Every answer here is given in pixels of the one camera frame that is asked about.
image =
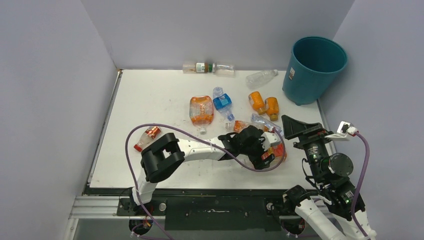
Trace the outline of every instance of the white label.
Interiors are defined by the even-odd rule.
[[[250,102],[250,105],[253,106],[253,103],[254,102],[253,102],[253,99],[252,99],[252,97],[250,95],[249,95],[249,102]]]
[[[270,106],[268,106],[268,98],[265,99],[265,110],[267,111],[270,108]]]
[[[295,70],[293,69],[293,67],[291,67],[290,68],[290,74],[288,75],[288,78],[290,80],[292,80],[294,76],[295,76]]]
[[[196,63],[196,72],[198,73],[204,73],[205,72],[205,63],[204,62],[198,62]]]

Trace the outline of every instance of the bolt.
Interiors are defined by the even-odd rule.
[[[167,209],[167,205],[165,203],[162,202],[159,204],[159,211],[163,212],[165,209]]]
[[[272,202],[268,202],[267,204],[266,204],[266,209],[268,209],[269,211],[271,211],[274,207],[273,207],[273,203]]]

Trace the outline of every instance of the small orange bottle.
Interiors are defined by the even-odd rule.
[[[267,99],[265,99],[265,109],[266,109],[266,114],[269,116],[269,120],[271,121],[278,120],[278,113],[280,109],[278,106],[277,98],[268,97]]]
[[[194,96],[190,100],[190,120],[199,127],[200,134],[206,134],[206,126],[214,119],[214,104],[210,96]]]
[[[266,113],[267,109],[265,108],[264,100],[262,100],[262,96],[258,91],[249,94],[249,102],[257,114],[262,115]]]

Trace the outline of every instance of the tabletop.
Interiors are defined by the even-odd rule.
[[[250,122],[255,111],[249,104],[248,95],[252,90],[245,83],[246,76],[257,71],[237,71],[234,78],[216,76],[212,73],[184,74],[181,70],[124,70],[118,86],[111,114],[101,142],[94,172],[90,182],[91,188],[128,188],[134,186],[130,169],[124,152],[128,133],[136,126],[148,123],[171,125],[189,132],[196,137],[209,139],[226,134],[226,118],[217,111],[207,133],[201,135],[199,129],[190,121],[189,104],[191,97],[209,95],[215,87],[222,87],[232,100],[232,111],[236,120]],[[258,88],[262,98],[275,97],[281,115],[305,123],[323,123],[316,102],[297,106],[288,100],[282,90],[285,71],[268,84]],[[173,132],[162,129],[162,132]],[[129,157],[137,177],[141,169],[141,155],[133,148],[142,129],[136,131],[129,141]],[[177,138],[188,137],[176,132]],[[235,160],[212,161],[210,159],[191,161],[181,166],[167,180],[160,182],[160,189],[248,189],[248,190],[283,190],[295,185],[313,189],[306,182],[302,171],[303,150],[293,147],[297,139],[284,140],[287,158],[276,169],[269,172],[253,172],[243,168]],[[252,167],[247,156],[238,157]]]

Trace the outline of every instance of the bucket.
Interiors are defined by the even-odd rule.
[[[346,67],[348,56],[332,40],[309,36],[291,49],[282,90],[296,105],[315,102]]]

